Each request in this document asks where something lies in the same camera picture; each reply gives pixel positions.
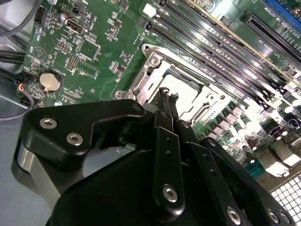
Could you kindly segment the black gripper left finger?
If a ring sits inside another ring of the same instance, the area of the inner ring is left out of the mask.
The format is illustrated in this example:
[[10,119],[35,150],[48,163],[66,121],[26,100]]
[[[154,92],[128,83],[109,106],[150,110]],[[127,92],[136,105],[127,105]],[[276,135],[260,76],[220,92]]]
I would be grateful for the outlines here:
[[158,91],[155,112],[130,99],[34,109],[22,122],[18,159],[30,159],[34,167],[28,173],[43,188],[56,188],[60,198],[129,153],[180,153],[170,96],[167,88]]

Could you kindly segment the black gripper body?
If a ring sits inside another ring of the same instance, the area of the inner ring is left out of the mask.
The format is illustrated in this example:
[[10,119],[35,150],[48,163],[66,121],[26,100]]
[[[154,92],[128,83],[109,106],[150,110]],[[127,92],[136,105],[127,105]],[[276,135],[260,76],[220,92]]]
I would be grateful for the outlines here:
[[194,170],[179,151],[135,151],[68,188],[50,226],[223,226]]

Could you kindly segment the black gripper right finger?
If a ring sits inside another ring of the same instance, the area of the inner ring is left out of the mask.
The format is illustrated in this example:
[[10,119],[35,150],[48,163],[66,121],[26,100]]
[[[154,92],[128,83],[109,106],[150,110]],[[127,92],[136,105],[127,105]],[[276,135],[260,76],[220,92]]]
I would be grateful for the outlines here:
[[201,182],[212,207],[205,217],[211,226],[294,226],[292,216],[221,145],[210,137],[198,140],[179,119],[177,94],[170,96],[181,144],[190,155],[193,176]]

